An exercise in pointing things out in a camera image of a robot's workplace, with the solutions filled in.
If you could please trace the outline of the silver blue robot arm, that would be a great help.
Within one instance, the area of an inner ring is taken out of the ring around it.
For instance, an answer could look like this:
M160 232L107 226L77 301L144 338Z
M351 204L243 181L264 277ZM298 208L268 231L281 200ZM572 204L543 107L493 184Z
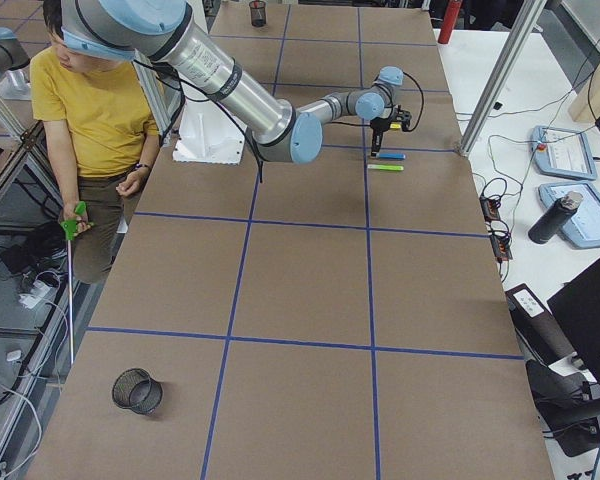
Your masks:
M299 109L275 99L195 23L185 1L64 1L61 13L69 49L110 60L131 60L141 52L170 65L246 124L264 161L313 161L323 125L343 116L382 128L409 119L398 103L404 73L393 66L382 68L368 89L329 94Z
M14 32L0 27L0 96L8 100L29 101L31 87L26 69L30 57Z

